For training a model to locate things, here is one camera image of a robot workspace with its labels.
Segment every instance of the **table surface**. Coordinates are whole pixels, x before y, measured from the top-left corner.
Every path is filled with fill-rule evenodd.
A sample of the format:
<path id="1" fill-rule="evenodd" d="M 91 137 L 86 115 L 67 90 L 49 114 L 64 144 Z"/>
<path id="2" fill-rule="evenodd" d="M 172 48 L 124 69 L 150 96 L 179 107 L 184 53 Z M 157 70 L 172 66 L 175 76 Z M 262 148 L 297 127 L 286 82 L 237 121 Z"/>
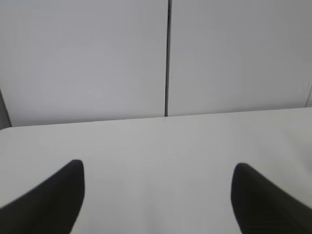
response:
<path id="1" fill-rule="evenodd" d="M 239 234 L 239 162 L 312 207 L 312 109 L 4 129 L 0 206 L 72 159 L 86 182 L 74 234 Z"/>

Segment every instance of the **dark vertical gap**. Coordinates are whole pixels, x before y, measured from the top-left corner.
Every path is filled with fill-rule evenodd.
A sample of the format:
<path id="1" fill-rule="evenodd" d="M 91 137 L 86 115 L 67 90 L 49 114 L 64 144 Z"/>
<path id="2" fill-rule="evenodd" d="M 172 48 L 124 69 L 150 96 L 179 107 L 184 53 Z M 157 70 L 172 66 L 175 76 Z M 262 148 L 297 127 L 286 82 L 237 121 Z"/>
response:
<path id="1" fill-rule="evenodd" d="M 168 0 L 167 51 L 166 51 L 166 86 L 165 86 L 165 117 L 168 116 L 168 101 L 169 101 L 169 68 L 170 68 L 171 7 L 172 7 L 172 0 Z"/>
<path id="2" fill-rule="evenodd" d="M 12 127 L 12 123 L 0 90 L 0 130 L 9 127 Z"/>
<path id="3" fill-rule="evenodd" d="M 312 84 L 311 84 L 311 86 L 310 86 L 310 91 L 309 91 L 308 99 L 307 99 L 306 104 L 304 105 L 304 107 L 307 107 L 308 104 L 309 104 L 309 99 L 310 99 L 310 97 L 311 97 L 311 91 L 312 91 Z"/>

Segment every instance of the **gray wall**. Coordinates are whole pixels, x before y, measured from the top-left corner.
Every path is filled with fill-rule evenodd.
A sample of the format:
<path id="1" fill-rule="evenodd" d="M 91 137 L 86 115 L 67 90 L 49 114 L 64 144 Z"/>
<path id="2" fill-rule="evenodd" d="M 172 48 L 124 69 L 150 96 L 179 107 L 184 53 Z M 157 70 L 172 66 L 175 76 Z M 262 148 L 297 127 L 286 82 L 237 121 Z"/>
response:
<path id="1" fill-rule="evenodd" d="M 304 107 L 311 9 L 311 0 L 174 0 L 169 115 Z"/>
<path id="2" fill-rule="evenodd" d="M 1 0 L 13 126 L 164 115 L 167 0 Z"/>

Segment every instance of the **black object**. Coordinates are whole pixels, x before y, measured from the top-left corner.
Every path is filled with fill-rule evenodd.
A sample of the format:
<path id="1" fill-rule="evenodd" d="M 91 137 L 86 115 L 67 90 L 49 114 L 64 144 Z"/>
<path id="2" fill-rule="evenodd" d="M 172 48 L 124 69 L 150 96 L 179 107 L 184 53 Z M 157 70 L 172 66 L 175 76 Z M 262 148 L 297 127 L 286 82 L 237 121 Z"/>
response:
<path id="1" fill-rule="evenodd" d="M 312 234 L 312 210 L 248 164 L 234 170 L 231 201 L 243 234 Z"/>
<path id="2" fill-rule="evenodd" d="M 73 160 L 0 209 L 0 234 L 69 234 L 84 198 L 84 171 Z"/>

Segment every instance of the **white surface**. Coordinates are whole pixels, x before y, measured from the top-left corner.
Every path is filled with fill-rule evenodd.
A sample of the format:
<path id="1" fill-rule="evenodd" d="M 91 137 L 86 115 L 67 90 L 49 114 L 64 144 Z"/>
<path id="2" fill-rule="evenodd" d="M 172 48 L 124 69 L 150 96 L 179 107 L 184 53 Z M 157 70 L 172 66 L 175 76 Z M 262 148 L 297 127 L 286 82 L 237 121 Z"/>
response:
<path id="1" fill-rule="evenodd" d="M 304 107 L 312 1 L 173 0 L 169 115 Z"/>
<path id="2" fill-rule="evenodd" d="M 312 207 L 310 126 L 306 108 L 5 129 L 0 206 L 78 158 L 86 196 L 74 234 L 239 234 L 239 162 Z"/>
<path id="3" fill-rule="evenodd" d="M 164 115 L 167 0 L 1 0 L 13 126 Z"/>

